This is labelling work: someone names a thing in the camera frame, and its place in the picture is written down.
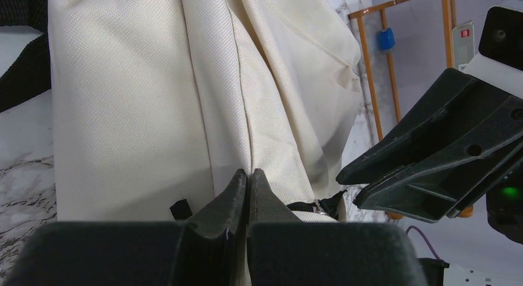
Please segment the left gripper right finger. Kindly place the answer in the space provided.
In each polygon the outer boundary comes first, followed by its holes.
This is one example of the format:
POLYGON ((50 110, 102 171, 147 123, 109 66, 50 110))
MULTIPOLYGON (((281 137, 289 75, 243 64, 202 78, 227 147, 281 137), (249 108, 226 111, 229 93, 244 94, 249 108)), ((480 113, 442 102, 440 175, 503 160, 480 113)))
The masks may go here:
POLYGON ((265 173, 250 182, 247 261, 253 285, 425 285, 406 234, 381 223, 301 221, 265 173))

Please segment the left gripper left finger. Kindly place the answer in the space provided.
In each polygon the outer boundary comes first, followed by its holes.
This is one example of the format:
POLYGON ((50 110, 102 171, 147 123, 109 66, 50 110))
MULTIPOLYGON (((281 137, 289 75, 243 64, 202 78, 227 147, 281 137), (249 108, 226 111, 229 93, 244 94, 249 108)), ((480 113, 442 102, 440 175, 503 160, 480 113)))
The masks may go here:
POLYGON ((22 248, 6 285, 232 285, 247 175, 184 221, 56 222, 22 248))

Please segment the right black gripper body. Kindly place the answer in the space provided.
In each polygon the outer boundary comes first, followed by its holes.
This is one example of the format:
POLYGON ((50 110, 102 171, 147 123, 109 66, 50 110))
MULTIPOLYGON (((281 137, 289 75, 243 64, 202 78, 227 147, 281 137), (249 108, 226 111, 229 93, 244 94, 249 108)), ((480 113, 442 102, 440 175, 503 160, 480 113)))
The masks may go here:
POLYGON ((448 68, 400 122, 337 175, 354 204, 427 223, 522 183, 522 100, 448 68))

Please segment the cream canvas backpack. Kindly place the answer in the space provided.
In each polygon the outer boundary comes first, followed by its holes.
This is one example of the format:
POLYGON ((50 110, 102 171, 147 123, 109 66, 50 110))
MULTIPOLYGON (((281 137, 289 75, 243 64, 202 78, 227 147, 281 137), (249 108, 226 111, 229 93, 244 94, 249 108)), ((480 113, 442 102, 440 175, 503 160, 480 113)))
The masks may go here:
POLYGON ((1 0, 40 35, 1 111, 50 92, 56 222, 184 221, 247 175, 232 285, 253 285, 253 172, 301 221, 333 222, 360 109, 360 45, 325 0, 1 0))

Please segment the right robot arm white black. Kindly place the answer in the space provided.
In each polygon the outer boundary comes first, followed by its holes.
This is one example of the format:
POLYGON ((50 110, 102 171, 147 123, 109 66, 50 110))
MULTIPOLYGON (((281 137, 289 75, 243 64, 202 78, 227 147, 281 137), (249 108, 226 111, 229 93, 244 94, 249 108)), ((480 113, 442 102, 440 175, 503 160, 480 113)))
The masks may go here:
POLYGON ((427 223, 484 198, 488 224, 522 242, 522 100, 448 68, 374 147, 345 166, 354 204, 427 223))

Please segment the small white box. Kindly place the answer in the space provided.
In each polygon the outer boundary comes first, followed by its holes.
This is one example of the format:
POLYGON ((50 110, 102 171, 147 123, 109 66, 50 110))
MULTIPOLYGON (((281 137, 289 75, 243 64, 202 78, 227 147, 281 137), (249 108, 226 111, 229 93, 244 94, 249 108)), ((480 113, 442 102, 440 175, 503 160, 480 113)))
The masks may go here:
POLYGON ((474 58, 474 23, 467 22, 452 29, 454 68, 463 71, 474 58))

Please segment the blue clip on rack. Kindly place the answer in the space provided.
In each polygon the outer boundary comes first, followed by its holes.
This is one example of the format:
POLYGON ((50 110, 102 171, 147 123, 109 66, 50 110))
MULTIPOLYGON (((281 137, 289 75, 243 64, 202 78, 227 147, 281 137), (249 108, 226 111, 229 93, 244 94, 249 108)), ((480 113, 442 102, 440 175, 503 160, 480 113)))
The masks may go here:
POLYGON ((395 46, 395 37, 393 30, 390 27, 381 30, 377 34, 377 42, 379 49, 384 52, 388 52, 395 46))

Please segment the wooden shelf rack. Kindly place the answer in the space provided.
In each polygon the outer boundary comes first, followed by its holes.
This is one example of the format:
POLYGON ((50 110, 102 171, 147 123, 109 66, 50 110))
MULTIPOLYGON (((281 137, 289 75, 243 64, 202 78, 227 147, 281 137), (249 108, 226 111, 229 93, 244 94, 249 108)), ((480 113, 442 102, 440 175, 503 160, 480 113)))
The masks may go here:
POLYGON ((381 141, 446 68, 454 67, 456 0, 387 0, 349 13, 362 51, 362 80, 375 141, 381 141), (390 27, 395 46, 381 51, 390 27))

